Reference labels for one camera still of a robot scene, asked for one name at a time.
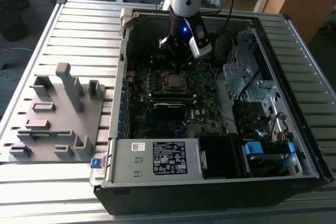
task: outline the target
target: barcode sticker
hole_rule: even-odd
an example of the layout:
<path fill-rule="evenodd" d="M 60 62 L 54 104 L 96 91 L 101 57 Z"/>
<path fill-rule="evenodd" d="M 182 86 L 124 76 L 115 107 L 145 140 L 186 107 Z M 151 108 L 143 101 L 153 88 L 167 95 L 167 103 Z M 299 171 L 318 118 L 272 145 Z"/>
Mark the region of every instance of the barcode sticker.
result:
<path fill-rule="evenodd" d="M 133 152 L 144 152 L 145 143 L 132 143 L 132 151 Z"/>

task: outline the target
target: blue cable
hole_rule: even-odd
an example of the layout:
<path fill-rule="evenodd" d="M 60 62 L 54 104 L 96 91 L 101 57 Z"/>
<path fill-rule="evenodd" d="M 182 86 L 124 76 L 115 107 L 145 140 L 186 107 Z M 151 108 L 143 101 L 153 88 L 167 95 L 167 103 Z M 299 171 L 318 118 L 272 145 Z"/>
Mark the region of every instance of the blue cable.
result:
<path fill-rule="evenodd" d="M 0 80 L 3 80 L 3 81 L 18 81 L 20 80 L 21 78 L 17 78 L 17 79 L 6 79 L 6 78 L 2 78 L 0 77 Z"/>
<path fill-rule="evenodd" d="M 14 48 L 8 48 L 6 50 L 3 50 L 0 52 L 0 54 L 4 53 L 4 52 L 7 52 L 7 51 L 10 51 L 10 50 L 24 50 L 24 51 L 29 51 L 31 52 L 31 54 L 33 54 L 33 50 L 29 49 L 29 48 L 24 48 L 24 47 L 14 47 Z"/>
<path fill-rule="evenodd" d="M 29 49 L 29 48 L 24 48 L 24 47 L 14 47 L 14 48 L 8 48 L 6 50 L 3 50 L 0 52 L 0 54 L 4 53 L 4 52 L 7 52 L 7 51 L 10 51 L 10 50 L 24 50 L 24 51 L 29 51 L 31 54 L 33 54 L 33 50 Z M 21 78 L 17 78 L 17 79 L 6 79 L 6 78 L 2 78 L 0 77 L 0 80 L 3 80 L 3 81 L 18 81 L 20 80 Z"/>

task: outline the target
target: power supply label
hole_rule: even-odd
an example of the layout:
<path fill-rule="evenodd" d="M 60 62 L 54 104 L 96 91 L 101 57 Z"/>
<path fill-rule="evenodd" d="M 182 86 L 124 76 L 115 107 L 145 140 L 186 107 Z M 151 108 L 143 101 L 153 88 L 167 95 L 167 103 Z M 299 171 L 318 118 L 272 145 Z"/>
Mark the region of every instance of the power supply label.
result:
<path fill-rule="evenodd" d="M 184 142 L 154 142 L 153 173 L 155 175 L 187 174 Z"/>

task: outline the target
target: aluminum slotted table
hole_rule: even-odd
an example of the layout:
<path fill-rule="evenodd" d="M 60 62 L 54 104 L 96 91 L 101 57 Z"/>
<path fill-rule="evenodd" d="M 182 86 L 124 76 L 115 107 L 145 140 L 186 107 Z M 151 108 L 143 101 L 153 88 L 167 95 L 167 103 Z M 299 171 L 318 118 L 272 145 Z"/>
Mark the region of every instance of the aluminum slotted table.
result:
<path fill-rule="evenodd" d="M 78 76 L 82 84 L 95 78 L 106 86 L 96 152 L 106 151 L 121 40 L 119 17 L 124 7 L 154 8 L 127 3 L 58 1 L 0 123 L 0 162 L 8 161 L 10 145 L 17 141 L 16 130 L 24 124 L 25 113 L 35 95 L 29 87 L 34 76 L 50 75 L 52 82 L 60 82 L 55 76 L 58 62 L 70 63 L 71 74 Z M 282 15 L 245 12 L 234 12 L 234 15 L 260 19 L 329 166 L 335 171 L 336 96 L 292 22 Z M 90 171 L 90 165 L 83 163 L 1 165 L 0 222 L 158 223 L 230 218 L 237 223 L 274 223 L 276 220 L 297 223 L 305 220 L 328 222 L 336 217 L 333 212 L 336 209 L 335 183 L 267 208 L 110 216 L 93 194 Z"/>

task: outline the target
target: green circuit board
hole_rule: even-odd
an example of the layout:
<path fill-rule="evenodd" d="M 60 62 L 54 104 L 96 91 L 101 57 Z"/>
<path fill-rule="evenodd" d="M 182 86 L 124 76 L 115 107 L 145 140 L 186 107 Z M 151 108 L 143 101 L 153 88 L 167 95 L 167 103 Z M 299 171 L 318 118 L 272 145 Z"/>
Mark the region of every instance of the green circuit board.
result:
<path fill-rule="evenodd" d="M 164 59 L 150 62 L 137 64 L 129 85 L 131 138 L 193 138 L 223 131 L 208 63 L 194 60 L 176 74 Z"/>

